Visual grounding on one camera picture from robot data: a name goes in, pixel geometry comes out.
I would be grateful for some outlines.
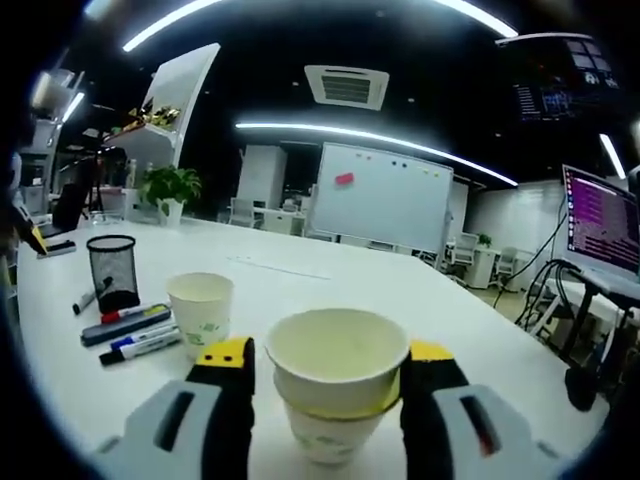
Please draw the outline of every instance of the ceiling light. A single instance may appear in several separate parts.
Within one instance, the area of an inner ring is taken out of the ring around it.
[[[395,145],[401,145],[403,147],[413,148],[414,150],[420,150],[422,152],[430,153],[438,157],[446,158],[448,160],[452,160],[456,163],[460,163],[467,167],[474,168],[482,173],[486,173],[487,175],[491,175],[492,177],[498,178],[513,187],[518,186],[518,183],[511,180],[510,178],[507,178],[504,175],[500,175],[499,173],[494,172],[493,170],[489,170],[488,168],[483,167],[482,165],[478,165],[477,163],[473,163],[473,162],[470,162],[469,160],[465,160],[464,158],[456,157],[455,155],[451,155],[450,153],[441,152],[440,150],[436,150],[435,148],[424,147],[422,145],[418,145],[417,143],[411,143],[405,140],[398,140],[396,138],[385,137],[383,135],[377,135],[375,133],[362,132],[359,130],[347,130],[346,128],[325,127],[321,125],[304,125],[304,124],[297,124],[297,123],[238,123],[236,124],[236,128],[239,128],[239,129],[281,128],[281,129],[288,129],[288,130],[311,130],[316,132],[350,135],[352,137],[369,138],[372,140],[378,140],[380,142],[393,143]]]
[[[478,7],[471,5],[470,3],[464,2],[463,0],[433,0],[434,2],[440,3],[445,7],[453,8],[458,12],[473,18],[474,20],[483,23],[493,31],[499,33],[505,38],[513,38],[518,36],[518,32],[516,32],[509,25],[504,23],[502,20],[498,20],[493,15],[489,15],[484,10],[479,9]]]
[[[222,0],[195,0],[185,5],[184,7],[174,10],[170,14],[162,17],[156,23],[145,28],[142,32],[137,34],[135,37],[129,40],[125,44],[125,46],[122,47],[122,49],[125,52],[130,52],[131,50],[139,46],[142,42],[151,38],[156,33],[164,30],[172,23],[177,22],[181,18],[184,18],[188,15],[191,15],[192,13],[195,13],[198,10],[208,7],[209,5],[213,5],[214,3],[218,3],[221,1]],[[498,20],[493,15],[489,15],[484,10],[479,9],[478,7],[471,5],[470,3],[464,2],[463,0],[433,0],[433,1],[438,2],[446,7],[453,8],[454,10],[457,10],[458,12],[464,15],[467,15],[473,18],[474,20],[479,21],[480,23],[486,25],[487,27],[491,28],[492,30],[499,33],[505,38],[512,38],[512,37],[518,36],[518,32],[516,32],[513,28],[511,28],[509,25],[507,25],[503,21]]]
[[[192,13],[195,13],[198,10],[208,7],[209,5],[213,5],[214,3],[218,3],[221,1],[222,0],[195,0],[194,2],[191,2],[185,5],[184,7],[174,10],[169,15],[162,17],[160,20],[158,20],[156,23],[154,23],[150,27],[145,28],[142,32],[140,32],[138,35],[136,35],[131,40],[129,40],[126,43],[126,45],[122,47],[122,49],[125,52],[130,52],[131,50],[136,48],[138,45],[140,45],[142,42],[152,37],[159,31],[164,30],[172,23],[177,22],[178,20],[186,17],[187,15],[191,15]]]
[[[601,133],[600,141],[602,142],[604,149],[609,154],[609,158],[611,159],[613,168],[615,168],[616,173],[618,174],[618,178],[620,178],[620,180],[624,180],[625,178],[627,178],[627,175],[624,173],[624,168],[622,168],[622,163],[620,163],[618,153],[616,152],[616,149],[613,148],[613,143],[611,143],[611,139],[609,138],[609,136]]]
[[[62,116],[62,123],[69,120],[69,117],[73,115],[73,112],[75,111],[76,108],[78,108],[78,105],[80,105],[80,102],[82,102],[83,98],[84,98],[84,93],[82,92],[77,93],[76,96],[73,97],[73,100],[69,104],[69,108],[67,108],[67,111],[64,112],[64,115]]]

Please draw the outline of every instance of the ceiling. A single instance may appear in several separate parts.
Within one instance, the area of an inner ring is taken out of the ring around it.
[[[334,0],[225,0],[183,18],[125,54],[121,47],[126,41],[187,0],[159,3],[119,2],[101,23],[87,21],[79,28],[64,66],[85,70],[83,88],[90,101],[114,111],[85,108],[84,114],[74,116],[63,130],[64,142],[78,143],[78,135],[88,126],[108,129],[126,121],[122,114],[140,105],[159,64],[217,42],[222,48],[194,112],[185,155],[208,152],[206,156],[227,158],[237,155],[237,148],[249,142],[330,140],[355,141],[438,160],[424,152],[373,140],[233,128],[239,121],[258,121],[334,126],[402,139],[471,160],[517,182],[559,178],[562,163],[613,174],[599,144],[601,131],[612,136],[626,168],[638,163],[629,135],[635,97],[630,95],[624,114],[605,116],[606,122],[519,122],[505,59],[494,43],[500,37],[434,1],[362,0],[345,5],[347,2]],[[520,34],[593,33],[594,25],[568,8],[556,7],[550,12],[540,7],[562,6],[562,2],[473,3]],[[624,28],[618,26],[614,36],[607,26],[608,17],[598,18],[603,20],[604,33],[596,33],[610,46],[609,54],[615,52],[611,63],[621,72],[627,91],[637,92],[637,67],[629,61],[632,55],[624,44],[619,45]],[[315,103],[304,74],[306,65],[388,72],[382,109]],[[189,163],[197,166],[208,161],[195,158]],[[454,166],[458,175],[489,188],[507,186],[469,167]]]

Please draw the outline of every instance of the white paper cup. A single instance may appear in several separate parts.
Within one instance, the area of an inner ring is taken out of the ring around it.
[[[397,324],[370,312],[312,310],[280,320],[267,335],[274,381],[298,411],[359,417],[389,397],[409,339]]]
[[[213,273],[187,273],[171,278],[167,293],[190,358],[195,360],[202,347],[227,339],[231,280]]]
[[[340,465],[350,462],[364,446],[385,412],[348,421],[316,418],[285,404],[293,436],[313,462]]]

